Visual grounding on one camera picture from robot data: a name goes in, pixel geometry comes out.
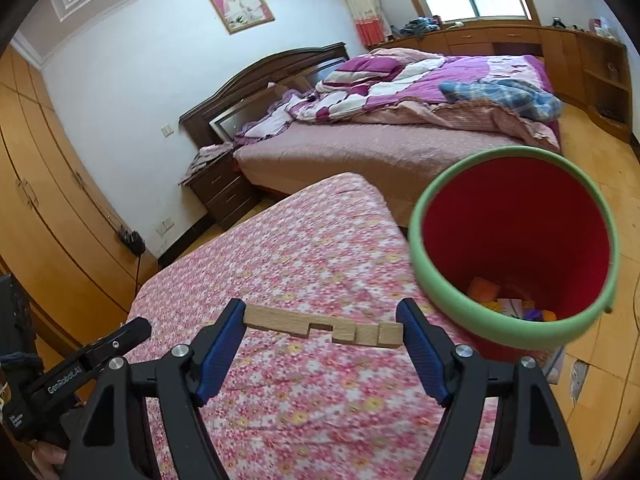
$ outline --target bride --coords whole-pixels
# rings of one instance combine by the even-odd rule
[[[249,17],[240,0],[222,0],[222,10],[229,28],[238,28],[249,23]]]

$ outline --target framed picture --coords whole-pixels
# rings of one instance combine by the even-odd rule
[[[264,0],[210,0],[229,34],[275,20]]]

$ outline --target blue gripper pad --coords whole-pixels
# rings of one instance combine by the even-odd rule
[[[195,397],[203,406],[211,397],[218,394],[236,357],[246,331],[246,325],[242,322],[244,307],[244,303],[239,301],[202,362],[200,386],[196,390]]]
[[[418,372],[425,393],[444,406],[448,404],[451,396],[445,386],[444,366],[416,319],[417,314],[409,308],[409,301],[415,305],[414,300],[404,299],[396,308],[396,321],[404,326],[404,346],[409,352],[415,371]]]

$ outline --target wooden stick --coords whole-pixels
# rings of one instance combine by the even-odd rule
[[[333,343],[379,348],[402,346],[402,324],[382,322],[376,325],[356,323],[353,319],[316,316],[248,304],[244,308],[244,324],[258,330],[274,330],[295,337],[309,337],[312,328],[331,330]]]

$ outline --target trash can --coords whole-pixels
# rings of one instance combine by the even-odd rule
[[[554,153],[508,146],[461,160],[423,192],[408,238],[419,285],[485,357],[557,348],[612,307],[619,256],[611,212],[596,185]],[[476,276],[558,320],[514,319],[476,303],[465,295]]]

